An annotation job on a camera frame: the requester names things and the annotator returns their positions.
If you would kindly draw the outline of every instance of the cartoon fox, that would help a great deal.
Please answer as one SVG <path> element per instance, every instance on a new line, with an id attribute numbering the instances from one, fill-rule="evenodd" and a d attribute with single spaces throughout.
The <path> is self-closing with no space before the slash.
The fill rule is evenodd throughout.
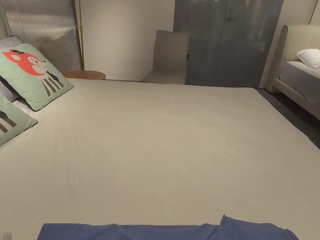
<path id="1" fill-rule="evenodd" d="M 32 54 L 13 49 L 10 49 L 9 52 L 3 52 L 3 54 L 12 62 L 17 63 L 26 73 L 41 80 L 48 96 L 64 87 L 55 75 L 47 71 L 46 61 L 42 62 Z"/>

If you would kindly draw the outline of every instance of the corrugated panel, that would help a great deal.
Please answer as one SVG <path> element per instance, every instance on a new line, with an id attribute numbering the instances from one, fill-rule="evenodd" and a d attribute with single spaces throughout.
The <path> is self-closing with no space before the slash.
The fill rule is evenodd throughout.
<path id="1" fill-rule="evenodd" d="M 1 0 L 10 28 L 62 73 L 81 70 L 73 0 Z"/>

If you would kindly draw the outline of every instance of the bed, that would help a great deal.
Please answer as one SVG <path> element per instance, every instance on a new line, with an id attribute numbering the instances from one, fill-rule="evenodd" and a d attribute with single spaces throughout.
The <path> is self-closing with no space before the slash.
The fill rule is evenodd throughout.
<path id="1" fill-rule="evenodd" d="M 320 150 L 254 89 L 69 79 L 0 148 L 0 232 L 44 223 L 200 225 L 223 214 L 301 239 L 320 224 Z"/>
<path id="2" fill-rule="evenodd" d="M 279 91 L 320 119 L 320 73 L 300 62 L 296 53 L 319 48 L 320 26 L 284 26 L 266 84 L 269 91 Z"/>

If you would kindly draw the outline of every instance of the door handle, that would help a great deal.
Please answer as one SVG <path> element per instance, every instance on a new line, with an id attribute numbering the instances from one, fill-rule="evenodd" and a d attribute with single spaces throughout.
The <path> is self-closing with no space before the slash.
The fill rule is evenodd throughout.
<path id="1" fill-rule="evenodd" d="M 228 22 L 238 22 L 238 19 L 232 19 L 232 18 L 228 18 Z"/>

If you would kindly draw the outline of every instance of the chair seat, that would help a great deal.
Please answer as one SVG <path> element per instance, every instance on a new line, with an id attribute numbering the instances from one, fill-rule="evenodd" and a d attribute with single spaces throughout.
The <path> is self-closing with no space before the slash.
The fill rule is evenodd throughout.
<path id="1" fill-rule="evenodd" d="M 158 84 L 177 84 L 185 85 L 186 83 L 186 74 L 176 73 L 176 72 L 167 72 L 161 70 L 152 70 L 149 72 L 144 79 L 144 83 L 158 83 Z"/>

